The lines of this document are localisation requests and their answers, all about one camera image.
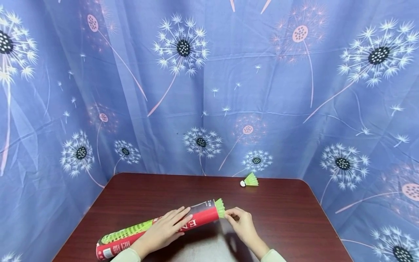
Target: red shuttlecock tube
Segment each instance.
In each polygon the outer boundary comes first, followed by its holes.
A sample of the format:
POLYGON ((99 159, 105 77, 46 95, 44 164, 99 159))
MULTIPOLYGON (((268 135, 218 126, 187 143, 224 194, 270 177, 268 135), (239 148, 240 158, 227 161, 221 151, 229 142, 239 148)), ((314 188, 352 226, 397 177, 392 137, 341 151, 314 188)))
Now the red shuttlecock tube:
MULTIPOLYGON (((192 220, 189 221, 180 231, 188 231, 217 221, 219 218, 224 218, 224 203, 222 199, 215 201, 214 199, 208 200, 197 205, 191 206, 189 214, 193 214, 192 220)), ((161 217, 134 225, 117 232, 113 232, 103 236, 96 244, 96 256, 99 260, 105 260, 116 256, 122 250, 129 248, 137 239, 161 217)))

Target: barcode label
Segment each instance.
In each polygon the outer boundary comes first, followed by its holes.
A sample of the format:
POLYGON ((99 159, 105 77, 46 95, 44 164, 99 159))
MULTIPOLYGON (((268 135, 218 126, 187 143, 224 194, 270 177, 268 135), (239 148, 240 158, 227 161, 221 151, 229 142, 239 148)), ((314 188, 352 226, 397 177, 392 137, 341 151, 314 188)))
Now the barcode label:
POLYGON ((110 248, 105 249, 105 250, 103 251, 103 255, 104 255, 106 258, 111 258, 111 257, 113 257, 113 256, 114 256, 114 255, 112 254, 112 251, 111 251, 111 249, 110 249, 110 248))

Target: hand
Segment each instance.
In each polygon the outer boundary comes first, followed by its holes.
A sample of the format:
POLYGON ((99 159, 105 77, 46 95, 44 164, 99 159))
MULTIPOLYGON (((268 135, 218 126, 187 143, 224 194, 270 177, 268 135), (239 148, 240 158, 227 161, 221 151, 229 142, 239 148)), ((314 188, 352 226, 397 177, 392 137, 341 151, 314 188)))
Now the hand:
POLYGON ((261 260, 268 252, 269 247, 258 236, 253 225, 252 215, 241 208, 232 208, 225 211, 224 216, 231 224, 238 237, 261 260))
POLYGON ((166 213, 135 241, 131 248, 143 260, 148 254, 168 246, 185 234, 179 230, 192 219, 192 214, 184 218, 190 210, 191 208, 181 207, 166 213))

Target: table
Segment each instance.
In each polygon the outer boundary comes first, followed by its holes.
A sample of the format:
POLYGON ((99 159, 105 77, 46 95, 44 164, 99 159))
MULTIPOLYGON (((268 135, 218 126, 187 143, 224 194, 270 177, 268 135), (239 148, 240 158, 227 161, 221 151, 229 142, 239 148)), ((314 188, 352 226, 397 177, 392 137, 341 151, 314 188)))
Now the table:
MULTIPOLYGON (((114 176, 54 261, 97 261, 103 235, 164 215, 180 206, 222 198, 225 207, 252 214, 260 237, 288 262, 351 262, 309 186, 296 179, 259 179, 122 173, 114 176)), ((257 261, 224 219, 188 231, 144 262, 257 261)))

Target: wrist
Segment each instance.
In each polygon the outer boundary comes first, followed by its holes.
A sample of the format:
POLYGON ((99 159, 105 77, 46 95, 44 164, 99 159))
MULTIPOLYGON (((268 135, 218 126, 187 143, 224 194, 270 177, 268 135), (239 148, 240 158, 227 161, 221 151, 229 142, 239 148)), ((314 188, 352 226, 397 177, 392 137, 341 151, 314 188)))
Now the wrist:
POLYGON ((133 249, 138 254, 141 260, 143 260, 146 256, 148 256, 148 254, 150 254, 150 252, 148 251, 148 248, 146 247, 146 245, 144 245, 143 241, 141 241, 140 239, 135 241, 131 245, 130 248, 133 249))
POLYGON ((266 243, 259 236, 257 236, 254 240, 250 240, 247 246, 259 260, 262 260, 262 258, 270 250, 268 245, 266 245, 266 243))

